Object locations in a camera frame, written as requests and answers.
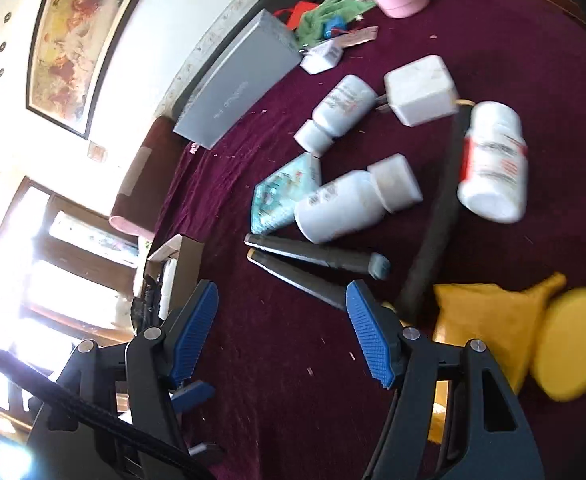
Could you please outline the orange foil snack packet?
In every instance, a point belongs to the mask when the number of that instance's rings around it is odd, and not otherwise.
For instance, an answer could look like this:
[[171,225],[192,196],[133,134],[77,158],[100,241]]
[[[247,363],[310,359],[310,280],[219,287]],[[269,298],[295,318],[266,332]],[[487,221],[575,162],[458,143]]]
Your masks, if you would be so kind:
[[433,340],[458,347],[472,339],[483,340],[512,390],[519,392],[544,310],[565,285],[561,273],[524,292],[509,292],[496,284],[436,285],[439,314]]

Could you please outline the yellow round jar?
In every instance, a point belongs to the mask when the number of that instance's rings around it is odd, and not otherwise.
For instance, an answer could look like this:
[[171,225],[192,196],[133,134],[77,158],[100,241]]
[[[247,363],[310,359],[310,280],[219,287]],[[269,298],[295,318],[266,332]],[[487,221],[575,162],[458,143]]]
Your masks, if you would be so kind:
[[555,298],[540,325],[530,374],[547,396],[570,402],[586,392],[586,288]]

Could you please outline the teal tissue pack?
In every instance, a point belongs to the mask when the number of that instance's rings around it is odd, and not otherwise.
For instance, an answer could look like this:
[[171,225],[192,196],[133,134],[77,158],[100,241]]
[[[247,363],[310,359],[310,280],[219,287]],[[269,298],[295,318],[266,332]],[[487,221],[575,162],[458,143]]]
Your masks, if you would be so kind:
[[304,153],[254,188],[251,233],[268,234],[294,222],[298,202],[321,187],[320,159]]

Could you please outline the yellow capped black marker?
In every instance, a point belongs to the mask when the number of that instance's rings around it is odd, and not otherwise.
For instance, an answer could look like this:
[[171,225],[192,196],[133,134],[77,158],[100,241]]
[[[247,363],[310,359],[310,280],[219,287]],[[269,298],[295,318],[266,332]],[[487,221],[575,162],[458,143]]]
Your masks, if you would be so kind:
[[[246,255],[250,263],[259,266],[267,273],[273,275],[280,281],[284,281],[302,292],[313,296],[331,307],[344,311],[346,302],[346,288],[324,280],[320,276],[304,271],[303,269],[278,259],[268,252],[251,248]],[[303,261],[324,266],[334,270],[349,271],[351,273],[369,275],[374,280],[384,281],[389,277],[391,263],[389,259],[377,254],[362,254],[361,252],[346,252],[340,249],[320,248],[318,257],[308,258],[304,256]]]

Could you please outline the grey capped black marker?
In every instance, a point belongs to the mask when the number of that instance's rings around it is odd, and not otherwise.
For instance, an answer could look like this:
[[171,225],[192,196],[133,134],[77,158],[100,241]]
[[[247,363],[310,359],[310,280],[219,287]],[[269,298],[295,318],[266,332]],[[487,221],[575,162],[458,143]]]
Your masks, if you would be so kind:
[[352,250],[315,245],[302,240],[255,234],[246,234],[244,244],[263,252],[317,264],[317,266],[368,274],[374,280],[379,281],[386,280],[391,270],[389,259],[377,252],[371,252],[371,254],[353,252]]

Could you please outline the large white pill bottle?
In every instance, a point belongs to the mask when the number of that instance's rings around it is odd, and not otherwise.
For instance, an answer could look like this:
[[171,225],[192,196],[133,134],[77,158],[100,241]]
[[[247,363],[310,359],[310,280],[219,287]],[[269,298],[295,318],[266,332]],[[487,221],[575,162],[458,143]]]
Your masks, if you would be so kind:
[[386,214],[422,200],[409,162],[395,154],[322,185],[296,204],[294,219],[307,240],[322,244],[374,226]]

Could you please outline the white spray bottle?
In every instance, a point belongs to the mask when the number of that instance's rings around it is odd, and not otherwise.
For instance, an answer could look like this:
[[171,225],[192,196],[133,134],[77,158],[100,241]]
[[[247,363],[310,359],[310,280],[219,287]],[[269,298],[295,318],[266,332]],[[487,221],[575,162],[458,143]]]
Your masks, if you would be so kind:
[[168,258],[163,264],[159,278],[159,317],[162,320],[167,318],[169,309],[171,309],[171,292],[173,291],[176,270],[177,259]]

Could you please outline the white bottle red label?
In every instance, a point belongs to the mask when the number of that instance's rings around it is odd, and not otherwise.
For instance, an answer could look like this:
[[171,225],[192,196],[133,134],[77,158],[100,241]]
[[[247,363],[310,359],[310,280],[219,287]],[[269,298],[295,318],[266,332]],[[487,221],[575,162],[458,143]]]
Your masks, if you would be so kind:
[[502,103],[476,104],[464,138],[459,202],[486,220],[520,221],[527,204],[527,144],[517,112]]

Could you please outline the grey shoe box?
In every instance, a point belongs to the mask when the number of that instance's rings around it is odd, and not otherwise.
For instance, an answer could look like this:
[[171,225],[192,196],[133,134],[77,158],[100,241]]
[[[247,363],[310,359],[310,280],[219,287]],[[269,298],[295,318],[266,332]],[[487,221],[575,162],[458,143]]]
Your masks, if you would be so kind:
[[194,88],[174,133],[202,148],[214,148],[301,59],[294,32],[262,10],[223,50]]

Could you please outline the white usb charger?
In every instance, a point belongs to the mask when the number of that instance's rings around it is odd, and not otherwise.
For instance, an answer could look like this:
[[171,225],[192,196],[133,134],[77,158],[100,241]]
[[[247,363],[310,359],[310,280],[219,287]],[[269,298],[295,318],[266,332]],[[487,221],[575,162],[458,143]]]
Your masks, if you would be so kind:
[[343,49],[334,40],[328,40],[306,49],[299,66],[307,74],[318,75],[332,70],[340,63],[342,56]]

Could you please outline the framed horse painting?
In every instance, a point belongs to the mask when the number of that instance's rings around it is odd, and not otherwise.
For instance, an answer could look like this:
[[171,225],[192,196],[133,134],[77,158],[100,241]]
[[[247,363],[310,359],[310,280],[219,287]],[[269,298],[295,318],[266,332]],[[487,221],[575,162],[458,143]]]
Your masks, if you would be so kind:
[[28,55],[25,105],[86,139],[118,40],[139,0],[42,0]]

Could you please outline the red bag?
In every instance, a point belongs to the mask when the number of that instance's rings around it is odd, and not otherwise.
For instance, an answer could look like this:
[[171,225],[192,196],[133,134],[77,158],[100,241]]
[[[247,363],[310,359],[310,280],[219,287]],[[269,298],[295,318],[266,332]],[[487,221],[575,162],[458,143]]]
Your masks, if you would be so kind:
[[291,8],[276,10],[273,11],[272,14],[276,18],[279,18],[280,21],[283,21],[288,29],[295,30],[299,27],[302,16],[306,12],[315,10],[317,6],[318,3],[299,1],[298,3],[295,3],[294,6],[291,6]]

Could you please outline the pink foil sachet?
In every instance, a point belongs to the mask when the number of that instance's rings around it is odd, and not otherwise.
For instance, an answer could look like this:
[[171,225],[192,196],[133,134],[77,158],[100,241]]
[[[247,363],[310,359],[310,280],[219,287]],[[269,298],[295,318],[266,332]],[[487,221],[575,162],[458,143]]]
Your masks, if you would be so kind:
[[336,47],[347,49],[351,47],[360,46],[367,42],[374,41],[378,37],[378,26],[369,26],[356,30],[351,30],[347,34],[337,36],[333,39]]

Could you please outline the white power adapter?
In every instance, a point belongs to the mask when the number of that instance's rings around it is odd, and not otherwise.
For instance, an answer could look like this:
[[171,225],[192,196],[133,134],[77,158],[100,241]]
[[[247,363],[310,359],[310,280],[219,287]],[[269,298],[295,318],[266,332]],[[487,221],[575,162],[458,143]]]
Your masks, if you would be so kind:
[[384,75],[384,104],[407,127],[457,112],[456,85],[444,60],[424,56]]

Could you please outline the black sofa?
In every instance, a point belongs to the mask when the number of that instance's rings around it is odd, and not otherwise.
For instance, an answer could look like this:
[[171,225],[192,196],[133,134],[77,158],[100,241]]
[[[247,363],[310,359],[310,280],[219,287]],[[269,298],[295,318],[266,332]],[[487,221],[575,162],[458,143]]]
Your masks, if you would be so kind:
[[177,118],[189,96],[235,36],[262,10],[291,8],[302,0],[232,0],[195,44],[169,85],[155,114]]

